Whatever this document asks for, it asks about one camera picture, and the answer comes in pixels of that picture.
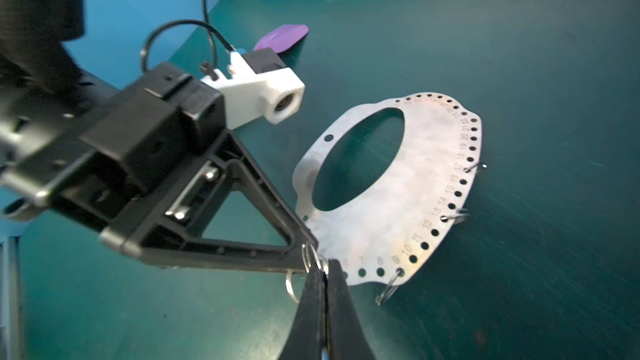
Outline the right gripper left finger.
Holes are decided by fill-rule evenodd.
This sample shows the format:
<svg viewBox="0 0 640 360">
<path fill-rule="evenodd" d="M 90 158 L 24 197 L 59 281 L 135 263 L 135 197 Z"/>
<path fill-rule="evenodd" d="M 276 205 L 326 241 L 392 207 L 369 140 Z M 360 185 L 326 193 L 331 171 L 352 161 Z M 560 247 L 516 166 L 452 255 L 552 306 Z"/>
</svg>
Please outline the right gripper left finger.
<svg viewBox="0 0 640 360">
<path fill-rule="evenodd" d="M 326 346 L 325 273 L 310 269 L 288 340 L 279 355 L 285 359 L 321 360 Z"/>
</svg>

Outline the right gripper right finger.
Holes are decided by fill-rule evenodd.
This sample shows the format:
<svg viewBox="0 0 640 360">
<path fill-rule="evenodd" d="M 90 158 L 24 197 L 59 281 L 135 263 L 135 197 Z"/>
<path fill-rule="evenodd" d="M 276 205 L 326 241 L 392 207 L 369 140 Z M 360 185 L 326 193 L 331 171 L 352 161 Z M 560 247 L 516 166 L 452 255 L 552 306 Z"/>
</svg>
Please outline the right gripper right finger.
<svg viewBox="0 0 640 360">
<path fill-rule="evenodd" d="M 328 261 L 327 352 L 329 359 L 375 359 L 353 305 L 340 262 Z"/>
</svg>

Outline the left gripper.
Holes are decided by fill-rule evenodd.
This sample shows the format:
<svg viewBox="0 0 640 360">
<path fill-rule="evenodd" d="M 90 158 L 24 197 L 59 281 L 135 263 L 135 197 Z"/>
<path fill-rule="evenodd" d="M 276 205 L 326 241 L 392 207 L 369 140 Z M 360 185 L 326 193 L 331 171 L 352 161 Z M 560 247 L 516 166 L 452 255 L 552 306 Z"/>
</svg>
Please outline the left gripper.
<svg viewBox="0 0 640 360">
<path fill-rule="evenodd" d="M 17 199 L 1 213 L 110 224 L 104 245 L 160 268 L 304 272 L 318 241 L 225 126 L 223 95 L 170 63 L 122 90 L 5 83 L 1 184 Z"/>
</svg>

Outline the key with blue tag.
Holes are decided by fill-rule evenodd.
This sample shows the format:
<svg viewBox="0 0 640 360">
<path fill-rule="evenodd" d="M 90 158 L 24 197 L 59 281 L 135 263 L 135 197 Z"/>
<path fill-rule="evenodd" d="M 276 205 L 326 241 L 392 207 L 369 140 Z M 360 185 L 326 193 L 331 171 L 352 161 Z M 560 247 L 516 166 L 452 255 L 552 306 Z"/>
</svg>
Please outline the key with blue tag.
<svg viewBox="0 0 640 360">
<path fill-rule="evenodd" d="M 304 243 L 302 245 L 301 259 L 303 262 L 303 271 L 305 271 L 305 273 L 309 273 L 313 268 L 317 268 L 328 275 L 328 260 L 326 260 L 326 258 L 324 258 L 319 253 L 319 251 L 315 248 L 315 246 L 312 245 L 311 242 Z M 300 298 L 298 297 L 298 295 L 296 295 L 293 287 L 293 275 L 295 275 L 295 273 L 297 273 L 297 271 L 288 270 L 286 272 L 285 288 L 291 300 L 293 300 L 296 304 L 299 304 Z"/>
</svg>

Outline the metal key holder plate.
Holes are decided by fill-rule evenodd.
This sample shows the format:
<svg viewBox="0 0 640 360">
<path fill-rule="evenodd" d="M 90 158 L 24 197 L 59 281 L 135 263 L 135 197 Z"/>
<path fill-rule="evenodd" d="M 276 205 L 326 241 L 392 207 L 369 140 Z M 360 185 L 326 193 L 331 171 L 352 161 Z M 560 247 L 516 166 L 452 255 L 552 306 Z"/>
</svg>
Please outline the metal key holder plate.
<svg viewBox="0 0 640 360">
<path fill-rule="evenodd" d="M 339 140 L 384 110 L 403 115 L 394 160 L 369 188 L 331 211 L 313 203 L 321 167 Z M 293 172 L 296 212 L 318 254 L 338 260 L 350 286 L 381 283 L 385 303 L 466 219 L 465 202 L 481 160 L 480 116 L 442 93 L 415 93 L 350 108 L 316 140 Z"/>
</svg>

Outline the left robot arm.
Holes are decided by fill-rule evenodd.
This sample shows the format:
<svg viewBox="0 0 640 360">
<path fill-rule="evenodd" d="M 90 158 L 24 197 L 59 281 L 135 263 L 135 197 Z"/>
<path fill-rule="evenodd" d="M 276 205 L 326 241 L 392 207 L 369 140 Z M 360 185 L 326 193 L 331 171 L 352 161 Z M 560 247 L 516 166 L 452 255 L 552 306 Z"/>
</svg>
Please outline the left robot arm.
<svg viewBox="0 0 640 360">
<path fill-rule="evenodd" d="M 271 48 L 231 50 L 229 76 L 143 63 L 116 90 L 63 47 L 83 32 L 83 0 L 1 0 L 7 217 L 52 210 L 159 267 L 303 272 L 317 240 L 233 131 L 296 113 L 294 71 Z"/>
</svg>

